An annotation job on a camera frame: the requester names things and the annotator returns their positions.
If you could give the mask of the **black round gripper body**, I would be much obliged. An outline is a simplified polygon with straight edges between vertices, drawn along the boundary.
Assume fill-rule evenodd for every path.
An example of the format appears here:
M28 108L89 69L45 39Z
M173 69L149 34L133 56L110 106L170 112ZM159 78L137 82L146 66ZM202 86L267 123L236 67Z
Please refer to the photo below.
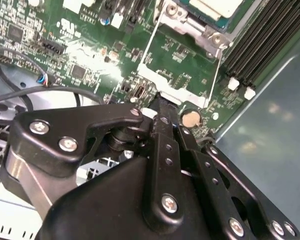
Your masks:
M39 230L41 240L217 240L211 233L191 177L181 174L182 225L169 234L151 230L143 218L146 160L122 163L57 200Z

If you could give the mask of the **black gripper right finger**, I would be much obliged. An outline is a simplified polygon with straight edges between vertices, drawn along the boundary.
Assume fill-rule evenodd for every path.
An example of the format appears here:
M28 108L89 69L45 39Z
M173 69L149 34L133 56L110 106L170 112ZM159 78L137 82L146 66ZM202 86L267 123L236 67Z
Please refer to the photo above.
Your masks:
M176 139L212 239L300 240L292 221L218 147L199 147L185 127L176 128Z

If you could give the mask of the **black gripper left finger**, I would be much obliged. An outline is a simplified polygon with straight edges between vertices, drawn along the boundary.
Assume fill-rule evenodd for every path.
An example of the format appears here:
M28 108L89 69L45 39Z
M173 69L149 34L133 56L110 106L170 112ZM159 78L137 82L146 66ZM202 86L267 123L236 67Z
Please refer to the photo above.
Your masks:
M130 103L18 114L9 129L6 189L27 196L43 222L56 201L120 164L146 161L142 216L179 227L185 216L176 104L156 96L145 113Z

